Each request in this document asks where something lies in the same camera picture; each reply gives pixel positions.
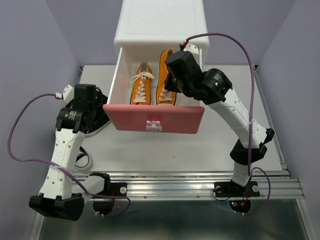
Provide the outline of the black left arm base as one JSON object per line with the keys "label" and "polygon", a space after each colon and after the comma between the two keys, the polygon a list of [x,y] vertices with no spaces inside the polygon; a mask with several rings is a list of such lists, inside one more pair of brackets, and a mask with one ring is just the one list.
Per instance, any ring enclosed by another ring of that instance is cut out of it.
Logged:
{"label": "black left arm base", "polygon": [[96,216],[102,218],[116,217],[123,214],[131,204],[127,198],[126,182],[111,182],[110,187],[98,193],[114,198],[93,197],[92,209]]}

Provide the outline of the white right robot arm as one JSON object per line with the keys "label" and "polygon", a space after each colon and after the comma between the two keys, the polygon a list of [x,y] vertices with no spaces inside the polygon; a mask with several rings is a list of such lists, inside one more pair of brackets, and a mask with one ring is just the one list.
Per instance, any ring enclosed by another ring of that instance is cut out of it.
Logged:
{"label": "white right robot arm", "polygon": [[166,90],[202,101],[237,135],[230,153],[234,161],[230,189],[233,194],[242,195],[248,190],[251,164],[264,158],[274,130],[262,127],[252,118],[223,71],[217,68],[202,71],[192,53],[182,50],[169,55],[165,65],[169,72],[164,84]]}

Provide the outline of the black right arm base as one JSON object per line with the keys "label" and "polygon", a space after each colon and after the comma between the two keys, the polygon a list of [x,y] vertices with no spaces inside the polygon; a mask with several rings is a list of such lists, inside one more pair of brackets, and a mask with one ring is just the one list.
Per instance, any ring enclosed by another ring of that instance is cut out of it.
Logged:
{"label": "black right arm base", "polygon": [[251,209],[250,198],[260,197],[260,189],[256,181],[250,181],[246,186],[240,186],[232,181],[220,181],[214,184],[212,196],[220,202],[228,201],[236,213],[248,214]]}

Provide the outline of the orange sneaker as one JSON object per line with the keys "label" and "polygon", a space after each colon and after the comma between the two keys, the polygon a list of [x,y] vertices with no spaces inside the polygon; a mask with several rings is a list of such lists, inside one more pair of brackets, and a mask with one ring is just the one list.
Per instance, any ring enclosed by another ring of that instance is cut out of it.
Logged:
{"label": "orange sneaker", "polygon": [[132,84],[131,105],[147,106],[151,104],[151,85],[156,78],[146,60],[141,61],[136,74],[129,79]]}
{"label": "orange sneaker", "polygon": [[169,74],[165,61],[167,57],[173,53],[174,50],[169,48],[164,50],[159,57],[159,76],[155,95],[155,102],[157,105],[174,106],[176,104],[177,93],[165,89],[165,81]]}

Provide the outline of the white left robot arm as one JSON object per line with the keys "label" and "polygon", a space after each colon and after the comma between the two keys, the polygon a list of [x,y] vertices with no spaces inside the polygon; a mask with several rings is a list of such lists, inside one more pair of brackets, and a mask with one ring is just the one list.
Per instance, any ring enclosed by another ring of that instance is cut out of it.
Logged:
{"label": "white left robot arm", "polygon": [[29,207],[45,217],[77,221],[85,203],[94,195],[111,193],[110,176],[93,172],[82,186],[72,192],[72,176],[81,144],[86,134],[101,118],[104,100],[94,84],[77,84],[70,106],[62,108],[55,124],[55,146],[46,179]]}

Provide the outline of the pink-front drawer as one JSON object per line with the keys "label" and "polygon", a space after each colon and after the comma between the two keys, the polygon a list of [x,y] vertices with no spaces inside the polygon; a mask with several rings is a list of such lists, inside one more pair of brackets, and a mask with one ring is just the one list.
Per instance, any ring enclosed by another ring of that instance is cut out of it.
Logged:
{"label": "pink-front drawer", "polygon": [[147,132],[147,121],[160,121],[162,133],[196,134],[205,112],[199,101],[179,93],[175,105],[156,104],[159,61],[157,65],[148,63],[156,78],[151,83],[151,104],[130,104],[133,89],[130,78],[136,74],[140,63],[128,64],[124,59],[117,60],[108,100],[103,105],[115,128],[120,131]]}

